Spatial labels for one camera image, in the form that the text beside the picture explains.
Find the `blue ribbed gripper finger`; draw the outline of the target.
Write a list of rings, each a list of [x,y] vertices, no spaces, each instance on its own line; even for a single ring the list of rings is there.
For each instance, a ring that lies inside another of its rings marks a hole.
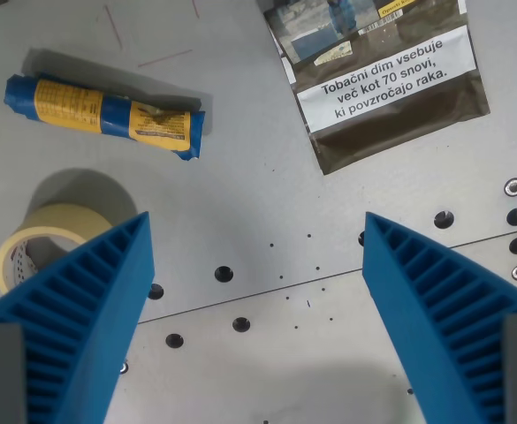
[[[428,423],[506,420],[502,323],[517,287],[368,212],[362,275]]]
[[[0,299],[0,324],[22,329],[29,422],[104,421],[154,277],[143,212]]]

